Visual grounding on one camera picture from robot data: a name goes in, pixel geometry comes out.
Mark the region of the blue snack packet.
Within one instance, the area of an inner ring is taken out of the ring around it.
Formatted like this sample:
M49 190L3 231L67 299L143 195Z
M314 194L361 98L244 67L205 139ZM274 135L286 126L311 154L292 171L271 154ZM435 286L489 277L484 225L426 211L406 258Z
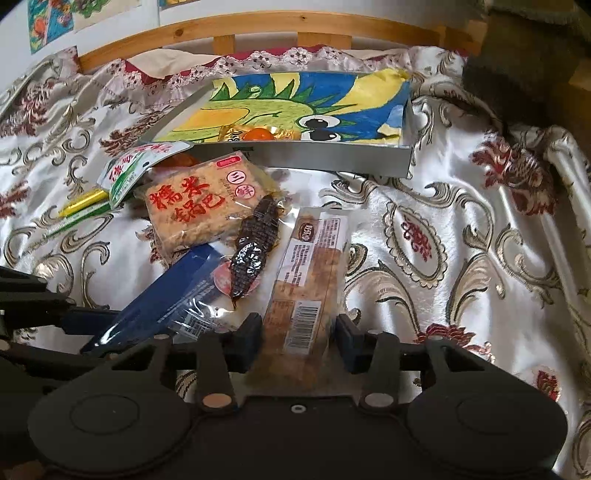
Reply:
M82 347L83 354L104 356L154 335L176 333L195 340L222 325L228 310L214 283L223 257L209 245L191 248Z

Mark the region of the brown snack bar packet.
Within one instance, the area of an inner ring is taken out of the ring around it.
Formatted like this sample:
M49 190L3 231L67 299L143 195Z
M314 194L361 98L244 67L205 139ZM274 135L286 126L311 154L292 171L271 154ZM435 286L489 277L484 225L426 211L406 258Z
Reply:
M346 256L359 221L354 210L298 212L263 317L262 347L246 375L249 386L279 395L315 387L341 310Z

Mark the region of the yellow snack bar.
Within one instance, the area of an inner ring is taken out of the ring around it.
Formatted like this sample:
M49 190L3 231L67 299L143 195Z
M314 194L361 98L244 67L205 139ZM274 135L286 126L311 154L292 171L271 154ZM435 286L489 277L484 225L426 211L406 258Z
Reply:
M109 198L106 190L94 188L70 200L59 212L59 218L66 218L91 205L104 202Z

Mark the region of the dark dried meat packet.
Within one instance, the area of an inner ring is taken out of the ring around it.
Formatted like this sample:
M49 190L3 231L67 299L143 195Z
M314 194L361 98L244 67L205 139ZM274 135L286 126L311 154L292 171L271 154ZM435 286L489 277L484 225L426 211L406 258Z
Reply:
M276 245L280 209L273 195L260 199L249 217L242 220L235 239L235 254L229 262L230 293L233 305L249 293L266 267L267 256Z

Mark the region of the rice cracker packet red text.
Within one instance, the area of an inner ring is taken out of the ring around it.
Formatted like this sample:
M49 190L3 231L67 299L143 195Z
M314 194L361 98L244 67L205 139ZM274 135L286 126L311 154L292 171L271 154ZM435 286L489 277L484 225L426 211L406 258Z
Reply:
M263 197L280 187L242 152L233 152L150 183L143 193L159 253L167 261L238 231Z

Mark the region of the green white snack pouch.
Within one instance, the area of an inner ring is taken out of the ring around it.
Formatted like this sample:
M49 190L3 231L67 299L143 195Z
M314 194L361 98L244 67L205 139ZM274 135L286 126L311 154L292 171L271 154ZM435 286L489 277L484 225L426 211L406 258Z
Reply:
M111 160L97 181L97 185L108 193L110 208L115 209L123 201L148 169L175 154L190 150L192 146L186 141L144 143Z

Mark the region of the green white snack stick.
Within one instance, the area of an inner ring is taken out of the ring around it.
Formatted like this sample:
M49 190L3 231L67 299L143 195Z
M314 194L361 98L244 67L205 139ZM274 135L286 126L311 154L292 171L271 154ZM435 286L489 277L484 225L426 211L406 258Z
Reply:
M86 207L83 210L80 210L68 217L63 218L55 225L52 225L47 230L43 231L42 233L32 236L31 242L27 246L28 250L35 250L39 248L41 245L46 243L52 237L69 230L73 226L77 225L78 223L88 219L95 217L97 215L102 215L104 213L108 213L111 210L110 204L108 201L104 201L101 203L97 203L91 206Z

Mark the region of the floral satin bedspread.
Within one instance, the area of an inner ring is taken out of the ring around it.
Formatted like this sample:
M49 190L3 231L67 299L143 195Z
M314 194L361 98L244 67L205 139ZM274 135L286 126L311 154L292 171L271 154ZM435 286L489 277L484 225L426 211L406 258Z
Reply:
M556 400L568 418L557 469L590 475L590 164L559 127L496 130L462 86L465 60L407 48L417 139L405 179L281 172L294 203L360 208L346 306L360 328L457 341ZM1 91L1 262L84 307L120 310L166 269L140 203L35 250L68 200L164 114L216 79L150 78L128 61L82 72L74 49Z

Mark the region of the small orange fruit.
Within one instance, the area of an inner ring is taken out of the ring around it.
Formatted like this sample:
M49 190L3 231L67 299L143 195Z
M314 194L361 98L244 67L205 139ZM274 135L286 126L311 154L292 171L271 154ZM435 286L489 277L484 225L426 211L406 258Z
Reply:
M269 129L263 127L252 128L242 135L243 141L273 141L276 136Z

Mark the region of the grey tray with drawing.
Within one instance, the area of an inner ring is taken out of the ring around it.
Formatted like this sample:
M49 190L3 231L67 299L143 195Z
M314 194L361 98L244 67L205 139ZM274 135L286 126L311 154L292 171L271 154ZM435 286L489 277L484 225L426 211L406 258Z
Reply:
M198 153L233 150L271 167L403 178L412 146L405 126L409 74L280 72L208 82L174 107L142 141L186 141ZM301 132L297 141L218 142L226 125Z

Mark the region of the cream pillow with red trim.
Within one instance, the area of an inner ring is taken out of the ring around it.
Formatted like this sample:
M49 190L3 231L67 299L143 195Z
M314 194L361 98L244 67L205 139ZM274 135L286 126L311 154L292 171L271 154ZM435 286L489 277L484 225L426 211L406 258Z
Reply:
M226 55L189 53L171 48L151 50L128 61L150 78L164 79L182 72L211 77L301 71L369 73L385 68L412 70L407 48L342 50L328 45L253 50Z

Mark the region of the dark green hanging cloth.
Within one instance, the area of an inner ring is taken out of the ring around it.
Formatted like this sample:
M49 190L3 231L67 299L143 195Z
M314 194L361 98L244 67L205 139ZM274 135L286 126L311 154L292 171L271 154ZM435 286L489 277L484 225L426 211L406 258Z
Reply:
M551 88L570 79L590 51L588 1L480 1L487 33L463 70L466 91L509 133L514 124L553 122Z

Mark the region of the cartoon girl wall drawing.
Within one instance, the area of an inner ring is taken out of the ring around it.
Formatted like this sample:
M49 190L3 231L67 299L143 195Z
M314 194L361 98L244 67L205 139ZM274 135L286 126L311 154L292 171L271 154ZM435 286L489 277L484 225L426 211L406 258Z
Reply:
M74 28L72 2L66 0L28 0L29 47L37 53Z

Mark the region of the green cartoon wall drawing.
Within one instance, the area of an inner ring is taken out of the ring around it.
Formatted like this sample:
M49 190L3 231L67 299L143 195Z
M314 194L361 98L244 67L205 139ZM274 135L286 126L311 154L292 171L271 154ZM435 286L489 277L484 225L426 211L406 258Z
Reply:
M81 31L108 18L133 10L141 0L72 0L74 31Z

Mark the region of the wooden bed rail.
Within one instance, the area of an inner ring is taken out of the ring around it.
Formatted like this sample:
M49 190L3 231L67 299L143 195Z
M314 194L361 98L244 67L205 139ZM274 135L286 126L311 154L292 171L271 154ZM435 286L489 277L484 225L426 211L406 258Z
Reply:
M89 73L117 58L130 58L153 49L189 41L211 39L213 53L235 53L235 37L249 34L294 33L298 46L328 45L341 50L355 38L403 45L439 46L478 55L487 35L488 22L470 20L461 29L444 25L423 28L393 20L321 11L256 11L216 15L181 21L117 40L79 57L81 70Z

